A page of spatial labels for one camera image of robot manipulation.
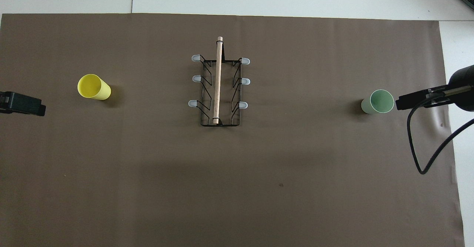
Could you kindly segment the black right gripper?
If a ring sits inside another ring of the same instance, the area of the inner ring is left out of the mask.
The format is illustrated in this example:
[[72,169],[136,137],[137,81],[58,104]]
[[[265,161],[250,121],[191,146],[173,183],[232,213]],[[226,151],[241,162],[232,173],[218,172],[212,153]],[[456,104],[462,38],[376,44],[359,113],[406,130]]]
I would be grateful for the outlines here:
[[[446,97],[437,98],[423,105],[424,108],[432,108],[450,104],[450,100],[457,107],[464,111],[474,111],[474,65],[457,70],[449,79],[449,89],[458,89],[461,92]],[[418,103],[428,97],[433,97],[435,93],[446,90],[447,85],[428,88],[403,96],[399,96],[395,101],[397,110],[412,109]]]

